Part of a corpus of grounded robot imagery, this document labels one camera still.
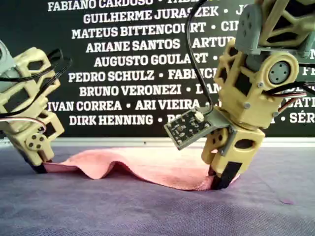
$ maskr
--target black wire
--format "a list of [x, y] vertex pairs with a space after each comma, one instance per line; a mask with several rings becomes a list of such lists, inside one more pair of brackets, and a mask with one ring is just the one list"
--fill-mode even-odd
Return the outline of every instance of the black wire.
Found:
[[[60, 53], [60, 57], [53, 57], [54, 54], [56, 53]], [[63, 59], [63, 53], [61, 51], [61, 49], [55, 49], [54, 51], [52, 51], [49, 55], [47, 55], [47, 58], [49, 59], [49, 61], [51, 62], [51, 66], [49, 66], [47, 69], [43, 70], [42, 72], [40, 73], [37, 73], [37, 74], [34, 74], [32, 76], [27, 76], [27, 77], [21, 77], [21, 78], [5, 78], [5, 77], [0, 77], [0, 81], [1, 82], [26, 82], [26, 81], [29, 81], [29, 80], [33, 80], [33, 79], [36, 79], [38, 77], [41, 77], [47, 73], [49, 73], [50, 71], [54, 70], [58, 65], [59, 63], [54, 63], [54, 61], [57, 61], [59, 59]]]
[[189, 13], [188, 15], [188, 18], [187, 18], [187, 21], [186, 21], [186, 25], [185, 25], [185, 28], [186, 28], [186, 50], [188, 52], [188, 56], [190, 58], [190, 62], [191, 62], [191, 65], [195, 71], [195, 74], [196, 74], [196, 77], [198, 79], [198, 81], [200, 82], [200, 86], [202, 88], [202, 91], [203, 91], [203, 94], [206, 96], [208, 102], [209, 102], [209, 106], [211, 108], [211, 111], [213, 110], [213, 102], [212, 102], [212, 99], [210, 97], [210, 92], [208, 90], [208, 87], [205, 83], [205, 80], [197, 66], [197, 62], [196, 62], [196, 59], [193, 55], [193, 50], [192, 50], [192, 47], [191, 47], [191, 42], [190, 42], [190, 24], [192, 22], [192, 19], [193, 17], [195, 16], [197, 10], [205, 3], [207, 2], [208, 0], [199, 0], [195, 6], [193, 6], [191, 12]]
[[41, 86], [41, 88], [39, 89], [39, 92], [37, 93], [37, 95], [35, 96], [33, 101], [28, 106], [26, 106], [25, 108], [22, 108], [22, 109], [20, 109], [18, 111], [15, 111], [15, 112], [9, 112], [9, 113], [0, 114], [0, 118], [6, 118], [6, 117], [15, 116], [15, 115], [18, 115], [18, 114], [26, 111], [45, 92], [45, 90], [51, 84], [53, 84], [66, 70], [68, 70], [71, 67], [72, 59], [70, 59], [70, 58], [63, 58], [62, 52], [61, 52], [61, 60], [63, 60], [63, 61], [67, 60], [68, 61], [67, 65], [64, 66], [60, 71], [57, 71], [52, 78], [47, 79], [45, 81], [45, 83]]
[[290, 84], [286, 84], [286, 85], [282, 85], [282, 86], [270, 89], [268, 91], [265, 91], [265, 93], [268, 95], [273, 95], [274, 93], [283, 92], [283, 91], [286, 91], [288, 89], [302, 88], [302, 89], [306, 90], [307, 92], [310, 92], [313, 94], [313, 92], [315, 92], [315, 91], [308, 88], [307, 86], [315, 86], [315, 82], [313, 82], [313, 81], [296, 81], [296, 82], [293, 82]]
[[315, 64], [299, 64], [300, 67], [308, 67], [308, 68], [315, 68]]

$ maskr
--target black backdrop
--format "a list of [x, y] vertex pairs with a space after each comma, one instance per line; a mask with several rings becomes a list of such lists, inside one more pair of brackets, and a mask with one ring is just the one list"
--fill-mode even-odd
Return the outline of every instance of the black backdrop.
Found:
[[[178, 30], [179, 25], [185, 23], [186, 18], [183, 14], [185, 9], [192, 7], [195, 2], [180, 2], [180, 0], [147, 0], [136, 1], [138, 5], [135, 6], [113, 6], [115, 2], [130, 2], [128, 0], [120, 1], [104, 1], [104, 0], [92, 0], [90, 4], [96, 3], [96, 8], [84, 9], [84, 10], [62, 10], [62, 7], [69, 7], [69, 3], [74, 4], [75, 1], [59, 1], [50, 2], [46, 0], [1, 0], [0, 1], [0, 40], [3, 41], [9, 48], [13, 56], [23, 52], [30, 47], [37, 47], [45, 52], [50, 52], [55, 48], [61, 48], [65, 55], [73, 58], [74, 65], [61, 77], [61, 87], [54, 93], [49, 95], [49, 109], [56, 111], [61, 122], [65, 127], [65, 133], [62, 137], [166, 137], [166, 133], [163, 129], [163, 125], [167, 122], [169, 115], [181, 114], [185, 111], [183, 107], [171, 107], [175, 110], [167, 110], [167, 104], [165, 107], [165, 101], [171, 102], [174, 99], [186, 99], [195, 102], [198, 101], [200, 106], [205, 105], [205, 98], [202, 94], [199, 94], [197, 88], [196, 79], [170, 79], [174, 75], [182, 78], [180, 72], [183, 74], [183, 69], [191, 69], [189, 62], [185, 63], [172, 63], [172, 64], [157, 64], [155, 65], [155, 58], [159, 55], [166, 54], [179, 54], [180, 60], [183, 62], [185, 58], [185, 38], [183, 32], [164, 33], [159, 34], [158, 30], [154, 28], [154, 25], [169, 24], [168, 29], [173, 27], [173, 30]], [[100, 8], [99, 3], [107, 7]], [[140, 5], [142, 2], [153, 3], [150, 5]], [[204, 6], [204, 11], [200, 12], [201, 16], [196, 17], [194, 22], [197, 24], [198, 32], [191, 34], [192, 43], [194, 43], [194, 52], [199, 53], [201, 56], [200, 68], [206, 68], [207, 79], [206, 82], [210, 84], [210, 91], [212, 98], [216, 101], [217, 88], [213, 84], [213, 74], [217, 67], [218, 61], [216, 57], [219, 57], [224, 50], [224, 47], [229, 39], [236, 33], [236, 24], [239, 18], [239, 9], [243, 4], [253, 3], [253, 0], [210, 0]], [[133, 11], [134, 17], [136, 17], [135, 11], [151, 11], [151, 15], [154, 16], [158, 11], [162, 9], [178, 9], [178, 14], [174, 15], [174, 10], [170, 16], [175, 16], [173, 19], [153, 19], [152, 20], [137, 20], [128, 19], [127, 21], [107, 22], [107, 23], [89, 23], [85, 24], [85, 14], [94, 13], [108, 13], [111, 12], [130, 12]], [[126, 27], [132, 26], [150, 26], [149, 33], [147, 35], [135, 35], [134, 31], [131, 36], [123, 36], [122, 30]], [[94, 38], [78, 38], [78, 30], [81, 29], [81, 36], [84, 29], [95, 28], [111, 28], [111, 36], [94, 37]], [[162, 48], [155, 50], [138, 50], [139, 42], [142, 40], [173, 40], [173, 49], [166, 49], [170, 46], [170, 42], [162, 43]], [[128, 50], [118, 52], [100, 52], [100, 53], [87, 53], [89, 49], [88, 44], [91, 43], [105, 43], [128, 41], [130, 48]], [[97, 58], [101, 57], [117, 57], [117, 56], [147, 56], [148, 64], [146, 65], [131, 65], [131, 66], [95, 66], [97, 64]], [[131, 71], [131, 70], [144, 70], [146, 75], [150, 71], [154, 71], [153, 80], [143, 81], [119, 81], [119, 77], [116, 76], [118, 81], [113, 80], [115, 76], [112, 76], [115, 71]], [[78, 72], [103, 72], [106, 75], [104, 81], [101, 82], [70, 82], [69, 79]], [[307, 73], [300, 72], [299, 80], [312, 79], [312, 71]], [[129, 95], [124, 94], [124, 91], [134, 92], [135, 86], [147, 86], [147, 91], [153, 89], [152, 85], [173, 85], [168, 89], [164, 87], [162, 92], [171, 91], [171, 94], [159, 94], [159, 95]], [[111, 91], [119, 92], [118, 95], [112, 96], [82, 96], [84, 91], [94, 89], [96, 87], [111, 87]], [[150, 104], [154, 105], [154, 110], [136, 110], [144, 104], [144, 100], [151, 101]], [[108, 110], [102, 111], [80, 111], [81, 105], [87, 102], [86, 105], [91, 105], [91, 102], [99, 104], [98, 101], [107, 101]], [[116, 103], [116, 110], [110, 109], [109, 101]], [[267, 137], [314, 137], [314, 107], [315, 99], [308, 97], [301, 102], [296, 103], [293, 108], [289, 108], [280, 117], [275, 119], [275, 122], [271, 124], [270, 128], [266, 131]], [[148, 118], [152, 116], [153, 120], [148, 119], [147, 124], [143, 125], [119, 125], [115, 124], [113, 115], [148, 115]], [[94, 125], [80, 125], [74, 124], [74, 120], [70, 120], [70, 117], [78, 116], [96, 116]], [[107, 123], [99, 124], [99, 117], [107, 118]], [[123, 117], [116, 117], [116, 122], [122, 121]]]

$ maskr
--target red and white wire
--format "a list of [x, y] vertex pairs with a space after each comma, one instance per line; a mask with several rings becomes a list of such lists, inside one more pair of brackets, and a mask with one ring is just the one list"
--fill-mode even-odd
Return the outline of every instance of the red and white wire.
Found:
[[280, 94], [273, 94], [273, 97], [285, 97], [285, 98], [300, 98], [306, 97], [307, 93], [305, 92], [291, 92], [291, 93], [280, 93]]
[[40, 130], [41, 133], [44, 133], [46, 131], [46, 125], [44, 122], [41, 122], [40, 120], [29, 118], [29, 117], [7, 117], [7, 118], [0, 118], [0, 122], [13, 122], [13, 121], [26, 121], [26, 122], [32, 122], [39, 124], [42, 129]]

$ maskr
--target screw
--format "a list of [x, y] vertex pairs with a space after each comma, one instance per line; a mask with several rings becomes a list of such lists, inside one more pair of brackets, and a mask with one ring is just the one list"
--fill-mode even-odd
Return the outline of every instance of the screw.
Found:
[[244, 104], [244, 108], [247, 110], [247, 109], [251, 108], [251, 105], [247, 102]]

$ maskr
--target cable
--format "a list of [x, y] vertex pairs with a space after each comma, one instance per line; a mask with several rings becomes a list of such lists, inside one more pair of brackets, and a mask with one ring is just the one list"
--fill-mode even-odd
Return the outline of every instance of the cable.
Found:
[[32, 123], [36, 123], [36, 124], [40, 124], [40, 126], [42, 127], [42, 129], [40, 130], [41, 133], [45, 133], [46, 132], [46, 125], [44, 124], [44, 122], [37, 120], [37, 119], [33, 119], [33, 118], [29, 118], [29, 117], [8, 117], [8, 118], [0, 118], [0, 122], [12, 122], [12, 121], [28, 121], [28, 122], [32, 122]]
[[43, 70], [42, 72], [40, 73], [37, 73], [37, 74], [34, 74], [34, 75], [31, 75], [31, 76], [27, 76], [27, 77], [21, 77], [21, 78], [5, 78], [5, 77], [0, 77], [0, 81], [1, 82], [26, 82], [26, 81], [29, 81], [29, 80], [33, 80], [33, 79], [36, 79], [38, 77], [41, 77], [47, 73], [49, 73], [50, 71], [54, 70], [60, 63], [56, 63], [56, 64], [53, 64], [54, 63], [54, 60], [56, 60], [56, 58], [58, 57], [53, 57], [53, 55], [55, 53], [60, 53], [60, 58], [63, 59], [63, 53], [60, 49], [55, 49], [54, 51], [52, 51], [47, 57], [48, 59], [50, 59], [49, 61], [51, 62], [51, 66], [49, 66], [48, 68], [46, 68], [45, 70]]
[[211, 112], [213, 110], [213, 102], [212, 102], [212, 99], [210, 97], [210, 92], [208, 90], [208, 87], [205, 83], [205, 80], [197, 66], [197, 62], [196, 62], [196, 59], [193, 55], [193, 50], [192, 50], [192, 47], [191, 47], [191, 42], [190, 42], [190, 24], [192, 22], [192, 19], [193, 17], [195, 16], [197, 10], [205, 3], [207, 2], [208, 0], [199, 0], [195, 6], [192, 8], [191, 12], [189, 13], [188, 15], [188, 18], [187, 18], [187, 21], [186, 21], [186, 24], [185, 24], [185, 34], [186, 34], [186, 50], [188, 52], [188, 56], [190, 58], [190, 62], [191, 62], [191, 65], [195, 71], [195, 74], [196, 74], [196, 77], [200, 83], [200, 86], [202, 88], [202, 91], [203, 91], [203, 94], [206, 96], [208, 102], [209, 102], [209, 106], [210, 106], [210, 111]]
[[72, 59], [71, 58], [63, 58], [62, 52], [61, 52], [61, 58], [63, 60], [67, 60], [68, 64], [66, 66], [64, 66], [60, 71], [56, 72], [56, 74], [52, 78], [47, 80], [46, 83], [42, 84], [42, 86], [39, 89], [39, 92], [35, 96], [34, 100], [28, 106], [26, 106], [25, 108], [22, 108], [22, 109], [20, 109], [18, 111], [15, 111], [15, 112], [9, 112], [9, 113], [0, 114], [0, 118], [7, 118], [7, 117], [15, 116], [15, 115], [18, 115], [18, 114], [26, 111], [36, 101], [36, 99], [39, 98], [45, 92], [45, 90], [51, 84], [53, 84], [55, 82], [55, 80], [57, 80], [66, 70], [68, 70], [71, 67], [71, 65], [72, 65]]
[[268, 91], [265, 91], [264, 93], [270, 96], [274, 96], [277, 92], [283, 92], [288, 89], [296, 89], [301, 88], [312, 95], [315, 95], [315, 90], [309, 88], [308, 86], [315, 86], [315, 82], [312, 81], [296, 81], [290, 84], [282, 85], [273, 89], [270, 89]]
[[307, 96], [307, 93], [305, 92], [288, 92], [288, 93], [282, 93], [282, 94], [273, 94], [273, 97], [286, 97], [286, 98], [300, 98]]
[[288, 106], [290, 106], [293, 102], [295, 102], [296, 100], [298, 100], [299, 98], [292, 98], [289, 101], [287, 101], [283, 106], [281, 106], [278, 109], [278, 113], [282, 113]]

